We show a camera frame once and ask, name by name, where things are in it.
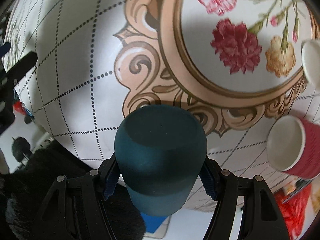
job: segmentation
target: paper cup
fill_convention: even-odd
[[[316,90],[320,91],[320,40],[307,41],[301,52],[303,72]]]
[[[267,156],[277,171],[303,179],[320,174],[320,126],[287,115],[271,128]]]

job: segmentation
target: pink paper cup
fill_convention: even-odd
[[[320,174],[320,126],[292,115],[280,118],[268,135],[267,156],[277,171],[315,178]]]

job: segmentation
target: dark red carnation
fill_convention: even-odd
[[[240,69],[243,74],[246,70],[253,72],[260,62],[262,50],[257,36],[249,33],[244,23],[234,25],[228,18],[219,21],[216,27],[211,46],[216,49],[215,54],[220,53],[224,65],[230,66],[230,74]]]

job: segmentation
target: checkered pattern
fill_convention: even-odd
[[[128,93],[115,78],[113,64],[122,44],[113,35],[126,24],[126,0],[17,0],[6,40],[12,53],[6,69],[29,51],[38,62],[16,90],[39,123],[64,147],[97,168],[114,149]],[[294,102],[291,113],[320,122],[320,94],[310,85]],[[221,138],[208,135],[208,156],[237,176],[260,174],[272,190],[290,181],[273,170],[266,156],[267,134],[275,119],[262,117],[245,131],[230,130]],[[243,203],[239,197],[238,204]],[[215,202],[198,178],[186,208],[213,211]]]

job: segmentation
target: pink flower bud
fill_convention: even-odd
[[[298,34],[297,34],[297,31],[293,30],[292,32],[292,39],[294,42],[297,42],[298,40]]]
[[[273,16],[270,20],[270,23],[273,27],[276,27],[278,26],[278,20],[277,20],[277,17],[276,16]]]

